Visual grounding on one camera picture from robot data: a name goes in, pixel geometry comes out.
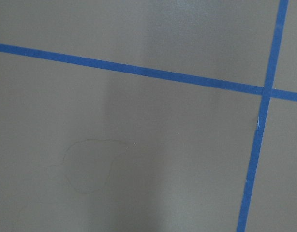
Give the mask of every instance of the blue stripe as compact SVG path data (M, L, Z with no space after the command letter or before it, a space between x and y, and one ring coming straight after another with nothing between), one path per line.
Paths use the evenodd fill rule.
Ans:
M297 93L285 90L273 89L271 97L297 102Z
M98 60L98 59L77 57L77 56L65 55L65 54L60 54L55 52L47 52L47 51L41 51L41 50L36 50L31 48L11 46L6 44L0 44L0 52L59 61L59 62L70 63L70 64L77 64L77 65L94 67L99 69L112 70L112 71L117 71L122 73L130 73L130 74L136 74L141 76L154 77L154 78L159 78L164 80L171 80L171 81L183 82L183 83L200 85L200 86L221 88L221 89L233 90L233 91L243 92L243 93L251 93L256 95L261 95L263 90L263 88L259 86L252 86L252 85L246 85L246 84L241 84L236 82L222 81L222 80L211 79L211 78L206 78L201 76L187 75L187 74L181 74L176 72L168 72L168 71L162 71L157 69L149 69L149 68L133 66L128 64L120 64L120 63L114 63L114 62Z
M278 63L279 51L282 41L283 27L285 24L286 11L288 0L281 0L277 13L276 25L272 40L272 47L267 67L267 74L265 79L265 86L262 93L260 102L259 114L258 114L258 126L255 131L254 141L252 145L250 163L247 171L247 177L243 192L243 198L241 203L241 209L238 218L237 232L244 232L247 223L247 217L249 213L252 190L255 181L255 175L257 170L257 164L260 154L260 148L263 140L264 130L266 126L267 113L270 104L270 97L273 88L274 75Z

